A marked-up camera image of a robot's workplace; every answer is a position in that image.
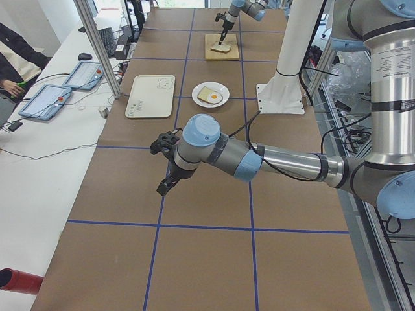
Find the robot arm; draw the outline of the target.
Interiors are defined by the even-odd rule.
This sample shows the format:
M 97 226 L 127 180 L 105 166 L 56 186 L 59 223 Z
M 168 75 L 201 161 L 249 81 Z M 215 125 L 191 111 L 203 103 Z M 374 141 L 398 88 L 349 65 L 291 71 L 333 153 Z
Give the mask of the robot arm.
M 222 36 L 225 37 L 229 31 L 232 30 L 239 14 L 241 12 L 252 17 L 256 21 L 261 21 L 265 15 L 265 8 L 268 5 L 267 0 L 260 1 L 244 1 L 244 0 L 234 0 L 231 2 L 231 5 L 227 12 L 224 14 L 218 13 L 216 15 L 215 21 L 223 20 L 222 24 Z
M 151 152 L 169 160 L 159 194 L 166 195 L 199 164 L 208 163 L 243 181 L 264 170 L 324 182 L 382 213 L 414 218 L 414 2 L 334 3 L 335 48 L 366 47 L 371 54 L 371 150 L 364 158 L 304 152 L 306 138 L 316 132 L 307 130 L 293 86 L 323 7 L 323 1 L 293 3 L 276 74 L 257 87 L 259 112 L 276 116 L 268 125 L 275 145 L 240 141 L 223 133 L 214 117 L 195 115 L 182 133 L 162 133 L 152 143 Z

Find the person's hand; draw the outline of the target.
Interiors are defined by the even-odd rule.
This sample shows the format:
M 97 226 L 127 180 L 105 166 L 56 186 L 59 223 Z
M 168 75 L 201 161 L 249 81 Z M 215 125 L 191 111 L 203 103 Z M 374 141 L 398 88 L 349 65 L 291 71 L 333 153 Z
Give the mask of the person's hand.
M 25 93 L 25 90 L 18 83 L 11 80 L 2 80 L 1 87 L 14 98 L 19 98 Z

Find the person's dark sleeve forearm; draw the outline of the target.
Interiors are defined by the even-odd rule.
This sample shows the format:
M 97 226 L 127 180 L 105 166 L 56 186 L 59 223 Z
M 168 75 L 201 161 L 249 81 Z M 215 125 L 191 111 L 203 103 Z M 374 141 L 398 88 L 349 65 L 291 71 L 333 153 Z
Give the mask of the person's dark sleeve forearm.
M 1 82 L 32 80 L 48 63 L 48 57 L 36 52 L 22 36 L 1 24 Z

